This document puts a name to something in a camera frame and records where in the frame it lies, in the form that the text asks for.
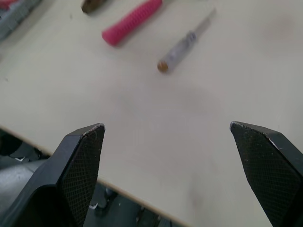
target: white table surface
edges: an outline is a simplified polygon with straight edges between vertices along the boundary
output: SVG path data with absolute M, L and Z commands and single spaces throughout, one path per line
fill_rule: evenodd
M 230 121 L 278 130 L 303 150 L 299 1 L 217 0 L 217 16 L 171 75 L 156 63 L 209 10 L 174 0 L 120 48 L 101 30 L 140 0 L 91 17 L 44 0 L 0 44 L 0 125 L 52 154 L 102 122 L 99 180 L 176 221 L 269 227 L 246 181 Z

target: plastic container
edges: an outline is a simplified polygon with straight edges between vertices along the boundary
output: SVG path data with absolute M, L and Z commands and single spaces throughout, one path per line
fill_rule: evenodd
M 8 10 L 0 9 L 0 40 L 7 37 L 29 15 L 41 0 L 19 0 Z

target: gray floor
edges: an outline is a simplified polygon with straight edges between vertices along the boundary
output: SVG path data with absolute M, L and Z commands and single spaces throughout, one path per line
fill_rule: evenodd
M 39 158 L 41 158 L 39 151 L 26 143 L 22 143 L 19 149 L 10 156 L 0 156 L 0 170 Z M 96 184 L 91 201 L 92 205 L 98 203 L 101 207 L 105 206 L 105 190 L 103 185 Z M 171 225 L 169 220 L 142 208 L 141 205 L 122 195 L 117 195 L 109 204 L 106 210 L 89 209 L 84 227 L 177 227 L 177 225 Z

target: small screwdriver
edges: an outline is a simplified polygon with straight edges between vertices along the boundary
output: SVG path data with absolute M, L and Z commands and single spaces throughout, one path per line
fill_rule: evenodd
M 197 38 L 208 28 L 211 19 L 216 13 L 214 8 L 208 16 L 199 24 L 195 31 L 190 31 L 185 38 L 179 41 L 169 52 L 158 62 L 160 72 L 172 71 L 176 65 L 185 57 L 197 41 Z

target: floor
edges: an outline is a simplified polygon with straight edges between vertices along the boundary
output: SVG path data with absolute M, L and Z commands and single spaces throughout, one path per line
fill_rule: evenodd
M 0 170 L 44 158 L 48 156 L 0 130 Z M 106 190 L 105 186 L 96 184 L 84 227 L 177 227 L 115 192 L 111 192 L 113 196 L 106 197 Z

